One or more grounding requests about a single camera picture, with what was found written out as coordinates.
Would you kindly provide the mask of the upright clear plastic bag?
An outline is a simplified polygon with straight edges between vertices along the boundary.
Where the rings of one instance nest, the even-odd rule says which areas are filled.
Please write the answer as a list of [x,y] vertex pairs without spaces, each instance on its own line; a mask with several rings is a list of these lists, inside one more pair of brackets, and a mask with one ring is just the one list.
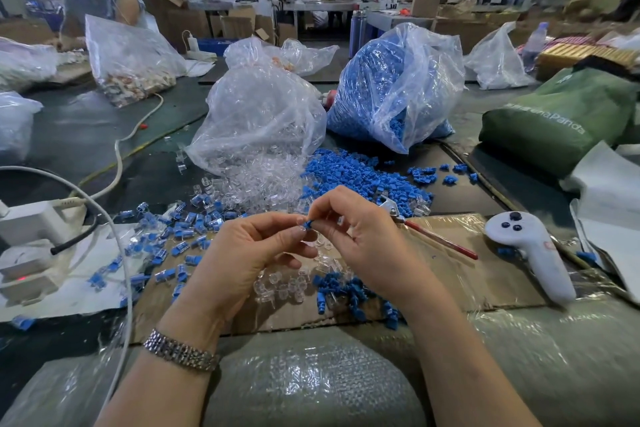
[[492,31],[463,57],[465,83],[477,83],[482,90],[501,90],[533,85],[509,33],[516,27],[509,21]]

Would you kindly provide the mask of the blue plastic crate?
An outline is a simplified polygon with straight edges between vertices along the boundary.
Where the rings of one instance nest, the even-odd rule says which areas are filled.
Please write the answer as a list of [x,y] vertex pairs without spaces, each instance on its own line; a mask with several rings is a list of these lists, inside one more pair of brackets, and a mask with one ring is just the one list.
[[197,38],[196,42],[200,51],[214,53],[222,57],[229,45],[238,42],[238,39],[229,38]]

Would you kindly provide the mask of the crumpled clear plastic bag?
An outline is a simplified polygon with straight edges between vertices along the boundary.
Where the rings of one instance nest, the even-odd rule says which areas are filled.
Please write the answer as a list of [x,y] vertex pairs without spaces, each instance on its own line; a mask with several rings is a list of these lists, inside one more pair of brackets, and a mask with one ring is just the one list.
[[25,161],[31,148],[34,116],[43,107],[15,91],[0,92],[0,166]]

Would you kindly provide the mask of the small cluster of clear pieces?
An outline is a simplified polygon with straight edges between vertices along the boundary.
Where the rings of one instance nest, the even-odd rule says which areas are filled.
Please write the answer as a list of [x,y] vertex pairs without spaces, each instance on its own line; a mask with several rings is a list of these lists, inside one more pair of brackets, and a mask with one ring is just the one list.
[[256,303],[276,307],[279,303],[301,304],[307,298],[320,296],[319,309],[323,311],[337,302],[339,294],[346,292],[346,286],[355,274],[337,249],[321,235],[305,245],[317,253],[311,259],[296,256],[301,262],[299,269],[271,264],[259,272],[253,282]]

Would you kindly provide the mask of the large pile of blue caps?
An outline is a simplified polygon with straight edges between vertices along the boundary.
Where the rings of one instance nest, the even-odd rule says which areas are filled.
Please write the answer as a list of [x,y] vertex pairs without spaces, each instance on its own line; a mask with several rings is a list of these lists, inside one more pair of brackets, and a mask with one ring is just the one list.
[[317,149],[305,170],[300,174],[300,200],[308,209],[310,203],[330,190],[342,185],[364,197],[382,204],[385,198],[394,201],[404,218],[420,218],[431,213],[434,195],[427,187],[440,183],[453,187],[467,174],[470,183],[478,183],[478,174],[467,164],[441,164],[439,167],[410,167],[404,174],[391,172],[394,160],[379,161],[361,153],[344,149]]

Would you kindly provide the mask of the person's right forearm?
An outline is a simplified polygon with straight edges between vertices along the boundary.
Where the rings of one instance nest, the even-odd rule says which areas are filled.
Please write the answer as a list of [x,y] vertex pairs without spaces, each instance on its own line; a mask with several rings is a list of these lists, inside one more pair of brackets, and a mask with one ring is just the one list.
[[443,290],[401,295],[436,427],[541,427]]

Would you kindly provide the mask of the small heap of blue caps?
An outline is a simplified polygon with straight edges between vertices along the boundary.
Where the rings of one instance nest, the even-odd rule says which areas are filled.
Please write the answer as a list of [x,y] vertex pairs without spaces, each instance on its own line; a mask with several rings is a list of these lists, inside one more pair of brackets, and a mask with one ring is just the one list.
[[348,277],[340,272],[313,275],[311,285],[316,290],[316,311],[323,318],[331,312],[356,323],[382,322],[393,331],[398,330],[404,321],[390,301],[379,296],[355,275]]

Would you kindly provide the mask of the brown cardboard sheet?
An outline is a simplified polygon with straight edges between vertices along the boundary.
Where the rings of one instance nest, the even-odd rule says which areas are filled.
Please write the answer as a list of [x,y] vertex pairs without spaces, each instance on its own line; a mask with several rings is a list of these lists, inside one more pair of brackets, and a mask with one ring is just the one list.
[[[479,260],[473,261],[411,229],[401,227],[405,239],[431,267],[463,311],[517,309],[547,304],[546,296],[532,281],[527,266],[519,261],[508,261],[495,251],[496,245],[486,240],[486,220],[482,215],[463,213],[413,218],[409,221],[478,255]],[[272,307],[256,303],[252,291],[222,334],[250,335],[355,323],[346,316],[337,317],[331,312],[321,317],[316,311],[315,298],[307,298],[301,304],[279,303]]]

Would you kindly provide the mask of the clear bubble wrap sheet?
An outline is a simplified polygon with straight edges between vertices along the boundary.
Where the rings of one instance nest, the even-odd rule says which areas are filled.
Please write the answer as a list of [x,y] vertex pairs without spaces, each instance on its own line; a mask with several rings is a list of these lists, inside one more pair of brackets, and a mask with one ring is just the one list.
[[[485,346],[546,427],[640,427],[640,309],[611,296],[567,312],[472,312]],[[120,355],[82,318],[0,336],[0,427],[91,427]],[[203,427],[435,425],[406,327],[326,326],[220,343]]]

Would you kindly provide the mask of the clear bag of mixed parts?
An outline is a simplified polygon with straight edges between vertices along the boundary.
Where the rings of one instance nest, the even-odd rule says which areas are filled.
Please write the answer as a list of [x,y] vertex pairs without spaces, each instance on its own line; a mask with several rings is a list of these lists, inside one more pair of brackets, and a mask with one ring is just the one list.
[[122,108],[175,86],[186,59],[160,33],[87,15],[85,38],[93,78]]

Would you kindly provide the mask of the empty clear plastic bag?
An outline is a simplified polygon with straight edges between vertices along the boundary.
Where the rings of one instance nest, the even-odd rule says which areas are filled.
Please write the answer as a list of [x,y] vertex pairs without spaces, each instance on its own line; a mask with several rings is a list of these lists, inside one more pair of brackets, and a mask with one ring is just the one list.
[[338,49],[338,45],[310,48],[295,39],[286,39],[280,47],[251,36],[231,43],[223,56],[229,69],[273,66],[299,76],[308,76],[328,66]]

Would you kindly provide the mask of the white handheld controller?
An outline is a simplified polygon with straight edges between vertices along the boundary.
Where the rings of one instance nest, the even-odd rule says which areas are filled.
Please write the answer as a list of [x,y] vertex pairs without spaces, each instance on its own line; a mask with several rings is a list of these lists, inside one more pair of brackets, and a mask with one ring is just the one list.
[[533,275],[547,297],[565,307],[577,299],[572,280],[544,224],[527,212],[503,212],[487,220],[486,236],[525,253]]

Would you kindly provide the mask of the red handled metal tool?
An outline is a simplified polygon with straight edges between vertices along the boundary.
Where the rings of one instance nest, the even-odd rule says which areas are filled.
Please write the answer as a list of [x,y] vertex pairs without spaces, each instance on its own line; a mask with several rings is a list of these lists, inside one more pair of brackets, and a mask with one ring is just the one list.
[[460,253],[461,255],[464,255],[469,259],[472,259],[473,261],[479,260],[478,255],[472,250],[469,250],[461,245],[457,245],[456,243],[453,243],[452,241],[446,239],[445,237],[439,236],[435,232],[425,229],[416,223],[407,221],[407,219],[400,214],[398,204],[396,204],[396,202],[390,199],[389,197],[380,196],[379,198],[377,198],[376,203],[380,208],[388,212],[388,214],[390,215],[392,220],[396,223],[396,225],[401,225],[407,229],[411,229],[417,232],[418,234],[426,237],[427,239],[432,240],[433,242],[436,242],[439,245],[449,248],[450,250],[453,250],[457,253]]

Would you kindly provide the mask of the clear bag of white parts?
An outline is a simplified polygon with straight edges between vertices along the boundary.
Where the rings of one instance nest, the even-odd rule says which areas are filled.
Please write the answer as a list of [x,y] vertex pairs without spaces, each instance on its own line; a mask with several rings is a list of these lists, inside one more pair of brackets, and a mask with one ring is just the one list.
[[57,73],[58,61],[53,46],[0,37],[0,92],[20,92],[49,81]]

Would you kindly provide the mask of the white paper sheet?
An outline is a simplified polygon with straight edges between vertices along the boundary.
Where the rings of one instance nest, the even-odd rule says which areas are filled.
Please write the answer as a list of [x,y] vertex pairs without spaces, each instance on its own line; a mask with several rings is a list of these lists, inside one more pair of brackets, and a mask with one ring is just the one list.
[[9,323],[17,316],[27,319],[48,319],[76,314],[92,314],[108,309],[119,309],[123,272],[110,279],[105,290],[95,292],[88,278],[120,254],[116,243],[119,238],[125,246],[133,236],[133,225],[100,225],[90,237],[59,255],[68,264],[67,275],[59,290],[29,305],[9,307],[0,296],[0,323]]

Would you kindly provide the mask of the clear bag of blue caps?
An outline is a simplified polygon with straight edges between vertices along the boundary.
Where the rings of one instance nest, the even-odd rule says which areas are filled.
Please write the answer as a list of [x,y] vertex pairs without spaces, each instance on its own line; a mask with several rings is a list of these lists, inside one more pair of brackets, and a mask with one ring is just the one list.
[[454,133],[447,118],[464,88],[460,36],[401,23],[365,43],[342,70],[327,129],[407,155]]

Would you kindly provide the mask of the person's left hand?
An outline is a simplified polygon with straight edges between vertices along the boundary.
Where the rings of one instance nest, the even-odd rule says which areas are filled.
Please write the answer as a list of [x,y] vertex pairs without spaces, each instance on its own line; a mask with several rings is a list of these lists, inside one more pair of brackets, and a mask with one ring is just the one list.
[[213,353],[262,269],[271,264],[299,269],[296,256],[316,255],[314,248],[305,245],[305,233],[303,227],[292,227],[269,238],[252,238],[245,230],[245,218],[224,223],[156,330]]

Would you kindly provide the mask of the person's right hand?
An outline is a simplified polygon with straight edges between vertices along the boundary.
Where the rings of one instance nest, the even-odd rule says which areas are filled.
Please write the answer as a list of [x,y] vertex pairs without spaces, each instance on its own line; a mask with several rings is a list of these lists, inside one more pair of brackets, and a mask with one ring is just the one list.
[[340,254],[366,286],[389,300],[405,316],[444,288],[419,259],[388,212],[353,190],[336,187],[311,205],[308,218],[346,218],[351,223],[353,253]]

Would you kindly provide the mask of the pile of assembled blue-clear connectors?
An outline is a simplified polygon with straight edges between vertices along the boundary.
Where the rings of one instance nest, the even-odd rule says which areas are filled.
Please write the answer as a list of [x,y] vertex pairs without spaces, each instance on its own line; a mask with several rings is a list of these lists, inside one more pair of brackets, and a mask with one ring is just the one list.
[[162,214],[151,213],[148,204],[141,203],[137,208],[140,220],[124,254],[95,271],[88,278],[90,288],[101,292],[110,279],[116,280],[116,273],[123,272],[120,308],[129,300],[135,304],[150,283],[172,286],[174,302],[222,224],[246,217],[207,206],[202,198],[203,194],[197,194],[189,203],[178,201]]

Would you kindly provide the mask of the yellow ribbed box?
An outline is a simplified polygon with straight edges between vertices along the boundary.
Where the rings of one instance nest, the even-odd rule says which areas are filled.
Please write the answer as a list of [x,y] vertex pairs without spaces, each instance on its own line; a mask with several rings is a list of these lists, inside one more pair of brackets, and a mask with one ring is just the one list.
[[555,44],[537,56],[535,77],[544,82],[560,70],[572,67],[588,57],[598,57],[631,69],[640,57],[640,50],[621,49],[603,44]]

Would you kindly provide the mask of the large pile of clear pieces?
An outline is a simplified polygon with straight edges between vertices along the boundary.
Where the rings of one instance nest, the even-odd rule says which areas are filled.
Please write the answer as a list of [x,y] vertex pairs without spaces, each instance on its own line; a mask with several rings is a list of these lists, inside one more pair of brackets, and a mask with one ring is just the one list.
[[191,144],[182,150],[204,172],[199,188],[207,206],[256,214],[300,212],[307,206],[305,176],[310,154],[278,148],[205,151]]

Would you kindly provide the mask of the clear water bottle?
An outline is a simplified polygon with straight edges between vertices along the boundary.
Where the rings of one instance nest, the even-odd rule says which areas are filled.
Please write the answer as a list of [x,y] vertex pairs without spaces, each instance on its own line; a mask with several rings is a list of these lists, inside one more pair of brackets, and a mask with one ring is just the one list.
[[524,44],[520,55],[525,73],[532,74],[534,71],[536,58],[544,50],[547,43],[547,32],[548,22],[540,22]]

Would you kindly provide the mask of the person's left forearm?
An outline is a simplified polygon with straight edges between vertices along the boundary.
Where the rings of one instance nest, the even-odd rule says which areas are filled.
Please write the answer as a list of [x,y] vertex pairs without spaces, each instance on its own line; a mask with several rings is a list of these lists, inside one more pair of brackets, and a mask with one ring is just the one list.
[[94,427],[200,427],[211,377],[142,350]]

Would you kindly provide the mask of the white power strip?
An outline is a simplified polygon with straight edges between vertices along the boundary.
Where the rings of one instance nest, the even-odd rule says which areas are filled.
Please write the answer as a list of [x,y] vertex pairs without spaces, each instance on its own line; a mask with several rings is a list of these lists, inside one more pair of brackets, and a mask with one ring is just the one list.
[[0,212],[0,239],[9,246],[42,239],[62,245],[79,235],[86,213],[79,197],[10,206]]

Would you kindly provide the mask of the green fabric bag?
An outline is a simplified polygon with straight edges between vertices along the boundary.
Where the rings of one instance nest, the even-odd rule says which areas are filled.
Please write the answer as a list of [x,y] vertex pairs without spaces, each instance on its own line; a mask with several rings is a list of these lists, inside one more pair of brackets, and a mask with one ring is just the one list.
[[535,91],[485,112],[479,142],[563,179],[599,142],[623,142],[640,82],[595,67],[566,68]]

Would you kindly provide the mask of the white charger block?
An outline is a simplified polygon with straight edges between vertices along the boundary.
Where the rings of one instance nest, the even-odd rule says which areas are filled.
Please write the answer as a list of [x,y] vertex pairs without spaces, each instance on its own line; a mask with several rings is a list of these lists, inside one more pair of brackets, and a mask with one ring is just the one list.
[[201,50],[198,45],[197,39],[192,35],[190,31],[182,31],[182,39],[186,48],[187,59],[212,63],[217,61],[217,54]]

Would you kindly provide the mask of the silver metal wristwatch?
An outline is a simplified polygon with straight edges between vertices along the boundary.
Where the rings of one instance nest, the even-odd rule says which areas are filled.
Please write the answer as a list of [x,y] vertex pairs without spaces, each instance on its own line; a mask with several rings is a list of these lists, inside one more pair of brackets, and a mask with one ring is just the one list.
[[152,355],[169,363],[201,373],[212,373],[220,363],[220,355],[198,350],[184,342],[153,329],[143,347]]

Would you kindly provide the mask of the large open cardboard box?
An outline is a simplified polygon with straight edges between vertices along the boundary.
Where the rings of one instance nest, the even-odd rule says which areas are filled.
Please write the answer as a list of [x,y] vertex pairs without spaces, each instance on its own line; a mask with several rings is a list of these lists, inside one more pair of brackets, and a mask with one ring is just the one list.
[[142,0],[146,11],[155,20],[159,32],[180,54],[185,54],[188,43],[185,31],[195,38],[211,38],[211,26],[204,10],[188,8],[187,0]]

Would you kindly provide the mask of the white power adapter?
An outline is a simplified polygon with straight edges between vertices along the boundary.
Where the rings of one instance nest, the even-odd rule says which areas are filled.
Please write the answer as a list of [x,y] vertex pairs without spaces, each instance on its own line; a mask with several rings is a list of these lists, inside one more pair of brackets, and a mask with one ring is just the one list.
[[0,255],[0,296],[9,307],[38,302],[59,290],[68,264],[52,248],[50,240],[38,239]]

